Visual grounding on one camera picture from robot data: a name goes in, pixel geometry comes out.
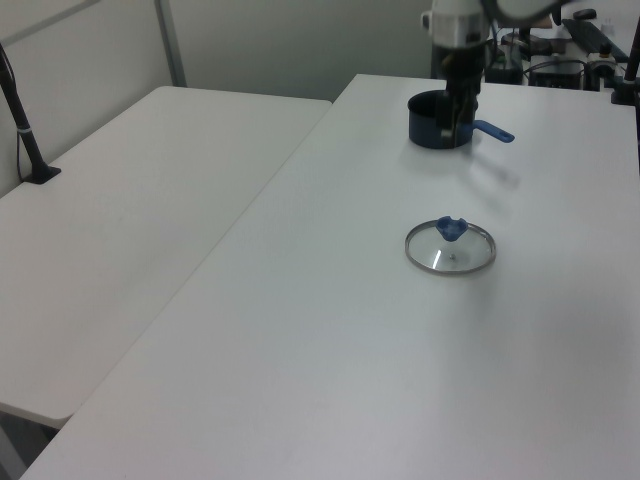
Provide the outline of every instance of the lid rim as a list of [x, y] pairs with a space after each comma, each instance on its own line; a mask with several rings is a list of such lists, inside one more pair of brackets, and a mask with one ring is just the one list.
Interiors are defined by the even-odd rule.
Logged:
[[413, 237], [417, 233], [420, 233], [421, 231], [426, 230], [428, 228], [434, 228], [437, 223], [438, 223], [438, 220], [430, 220], [428, 222], [421, 223], [420, 225], [417, 225], [417, 226], [413, 227], [411, 229], [411, 231], [407, 234], [407, 238], [404, 241], [404, 253], [405, 253], [405, 255], [407, 256], [409, 261], [411, 263], [413, 263], [419, 269], [424, 270], [425, 272], [429, 272], [431, 274], [442, 275], [442, 276], [447, 276], [448, 277], [448, 276], [456, 276], [456, 275], [466, 275], [468, 273], [477, 272], [477, 271], [482, 270], [483, 268], [491, 265], [495, 261], [495, 259], [496, 259], [496, 242], [493, 239], [493, 237], [484, 228], [479, 227], [479, 226], [477, 226], [477, 225], [475, 225], [473, 223], [468, 223], [468, 230], [470, 230], [472, 232], [475, 232], [475, 233], [479, 234], [480, 236], [482, 236], [487, 241], [487, 243], [489, 244], [489, 247], [491, 248], [491, 255], [489, 256], [489, 258], [487, 259], [486, 262], [484, 262], [482, 265], [478, 265], [477, 267], [473, 267], [473, 268], [470, 268], [468, 270], [438, 270], [438, 269], [435, 269], [435, 268], [430, 267], [428, 265], [425, 265], [422, 262], [419, 262], [418, 260], [413, 258], [413, 256], [411, 256], [411, 252], [409, 251], [409, 246], [411, 244], [411, 240], [413, 239]]

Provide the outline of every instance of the cable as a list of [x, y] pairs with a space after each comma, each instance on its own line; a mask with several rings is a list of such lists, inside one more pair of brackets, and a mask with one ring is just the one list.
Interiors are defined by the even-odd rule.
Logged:
[[0, 44], [0, 55], [2, 56], [2, 61], [7, 66], [7, 69], [9, 70], [9, 74], [11, 74], [11, 81], [13, 82], [13, 85], [15, 86], [15, 84], [16, 84], [16, 76], [13, 73], [13, 68], [11, 67], [11, 62], [9, 61], [9, 57], [7, 57], [7, 54], [4, 51], [4, 48], [2, 48], [2, 44]]
[[491, 26], [491, 34], [493, 36], [493, 46], [491, 48], [491, 62], [489, 62], [489, 66], [487, 68], [491, 68], [498, 58], [498, 32], [496, 31], [496, 26], [493, 22], [493, 18], [489, 14], [489, 9], [487, 8], [486, 0], [480, 0], [480, 4], [482, 5], [482, 10], [484, 10], [484, 14], [489, 20], [489, 25]]
[[20, 133], [16, 132], [16, 167], [18, 168], [18, 178], [20, 183], [24, 182], [22, 171], [20, 170]]
[[583, 67], [587, 67], [587, 64], [585, 62], [583, 62], [582, 60], [557, 60], [557, 61], [539, 63], [537, 65], [534, 65], [533, 67], [527, 68], [522, 73], [523, 74], [527, 74], [527, 73], [532, 72], [534, 70], [538, 70], [539, 68], [549, 67], [551, 65], [562, 65], [563, 63], [579, 63]]

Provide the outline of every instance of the black stand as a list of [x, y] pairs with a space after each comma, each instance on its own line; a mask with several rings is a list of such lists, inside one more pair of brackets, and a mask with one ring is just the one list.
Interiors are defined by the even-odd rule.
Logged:
[[20, 97], [18, 96], [15, 79], [9, 68], [7, 56], [2, 45], [0, 45], [0, 57], [0, 86], [9, 104], [13, 120], [16, 122], [18, 134], [20, 138], [22, 138], [24, 148], [27, 150], [27, 154], [31, 160], [31, 175], [27, 176], [24, 181], [42, 185], [59, 174], [61, 170], [50, 167], [42, 159], [36, 138], [31, 131], [31, 125], [29, 125], [27, 115], [24, 112], [24, 108], [22, 108], [22, 102], [20, 102]]
[[627, 71], [622, 81], [616, 81], [614, 91], [611, 94], [611, 103], [616, 105], [635, 105], [636, 92], [640, 91], [636, 75], [638, 75], [638, 65], [640, 64], [640, 19], [638, 19], [638, 27], [636, 35], [633, 39], [633, 46], [629, 54], [629, 63], [627, 63]]

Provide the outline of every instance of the blue lid knob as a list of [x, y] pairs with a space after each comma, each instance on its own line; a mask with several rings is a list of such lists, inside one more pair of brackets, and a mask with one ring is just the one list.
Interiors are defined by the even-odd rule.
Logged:
[[469, 224], [464, 218], [453, 220], [451, 217], [442, 217], [436, 223], [436, 229], [447, 242], [455, 242], [467, 231]]

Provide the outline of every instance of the white tabletop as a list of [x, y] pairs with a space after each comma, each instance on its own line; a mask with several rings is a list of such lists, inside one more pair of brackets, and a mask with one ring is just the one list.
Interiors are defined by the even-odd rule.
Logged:
[[[424, 150], [442, 85], [356, 77], [24, 479], [637, 479], [633, 109], [486, 85], [515, 142]], [[442, 215], [495, 264], [414, 267]]]
[[59, 427], [328, 102], [160, 88], [0, 201], [0, 410]]

